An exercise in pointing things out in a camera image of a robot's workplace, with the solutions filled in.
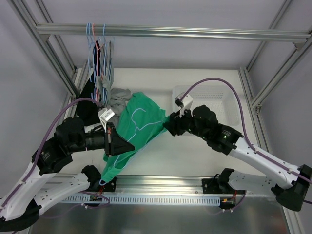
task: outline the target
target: gray cloth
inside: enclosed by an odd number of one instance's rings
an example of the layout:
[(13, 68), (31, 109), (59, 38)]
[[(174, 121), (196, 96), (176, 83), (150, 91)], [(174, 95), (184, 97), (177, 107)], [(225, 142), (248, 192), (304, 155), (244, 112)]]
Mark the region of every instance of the gray cloth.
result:
[(107, 108), (111, 108), (115, 112), (115, 115), (110, 119), (110, 122), (113, 122), (115, 127), (117, 127), (121, 112), (126, 108), (127, 102), (132, 95), (129, 89), (119, 88), (112, 88), (110, 94), (111, 98), (108, 102)]

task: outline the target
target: gray floor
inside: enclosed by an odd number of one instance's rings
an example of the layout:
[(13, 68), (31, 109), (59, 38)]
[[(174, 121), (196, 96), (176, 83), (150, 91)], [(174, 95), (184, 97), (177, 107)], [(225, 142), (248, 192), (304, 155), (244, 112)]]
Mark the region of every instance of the gray floor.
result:
[[(59, 215), (72, 204), (60, 203), (46, 215)], [(218, 207), (111, 205), (77, 207), (58, 219), (43, 219), (32, 234), (287, 234), (281, 207), (275, 201), (246, 198), (233, 213)]]

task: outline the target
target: green garment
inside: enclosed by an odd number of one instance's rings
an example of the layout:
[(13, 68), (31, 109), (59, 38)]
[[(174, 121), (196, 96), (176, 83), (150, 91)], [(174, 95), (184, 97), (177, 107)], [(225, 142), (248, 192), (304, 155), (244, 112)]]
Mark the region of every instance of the green garment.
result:
[(134, 93), (121, 113), (117, 132), (133, 144), (135, 150), (118, 156), (104, 155), (104, 161), (107, 164), (102, 172), (102, 180), (111, 181), (136, 153), (138, 154), (151, 140), (165, 132), (166, 129), (162, 126), (165, 120), (165, 110), (160, 109), (142, 92)]

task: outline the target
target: white plastic basket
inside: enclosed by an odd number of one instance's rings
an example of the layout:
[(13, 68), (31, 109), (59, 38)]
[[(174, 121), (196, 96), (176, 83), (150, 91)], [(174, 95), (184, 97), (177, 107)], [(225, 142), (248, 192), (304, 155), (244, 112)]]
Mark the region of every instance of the white plastic basket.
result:
[[(179, 110), (175, 104), (175, 98), (188, 90), (189, 86), (176, 86), (173, 88), (172, 100), (173, 111)], [(209, 109), (215, 112), (219, 123), (229, 126), (238, 126), (239, 108), (236, 98), (232, 90), (223, 85), (199, 85), (193, 88), (189, 95), (193, 98), (191, 110), (197, 106), (206, 105)]]

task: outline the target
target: robotic arm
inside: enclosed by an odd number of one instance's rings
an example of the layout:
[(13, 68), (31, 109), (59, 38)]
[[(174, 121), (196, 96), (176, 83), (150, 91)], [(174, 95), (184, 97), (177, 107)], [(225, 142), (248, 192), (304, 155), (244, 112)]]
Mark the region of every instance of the robotic arm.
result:
[(222, 190), (228, 191), (228, 188), (232, 188), (276, 196), (277, 202), (286, 208), (301, 210), (310, 185), (308, 181), (312, 176), (309, 166), (289, 164), (251, 142), (250, 146), (249, 140), (239, 131), (219, 123), (216, 114), (207, 106), (196, 107), (191, 112), (193, 99), (190, 95), (184, 96), (184, 99), (180, 95), (175, 100), (181, 107), (180, 111), (172, 113), (164, 123), (164, 127), (173, 136), (189, 132), (202, 138), (213, 150), (240, 159), (266, 175), (249, 175), (226, 168), (218, 179)]
[(94, 166), (86, 166), (67, 182), (41, 191), (48, 180), (72, 162), (73, 152), (105, 149), (106, 154), (113, 156), (134, 150), (134, 146), (121, 138), (114, 125), (108, 122), (114, 115), (111, 110), (105, 108), (98, 115), (102, 128), (88, 133), (85, 133), (84, 123), (80, 118), (70, 117), (64, 120), (56, 128), (54, 136), (45, 142), (33, 168), (37, 152), (34, 153), (20, 181), (0, 200), (0, 232), (21, 231), (68, 196), (88, 189), (99, 190), (101, 174)]

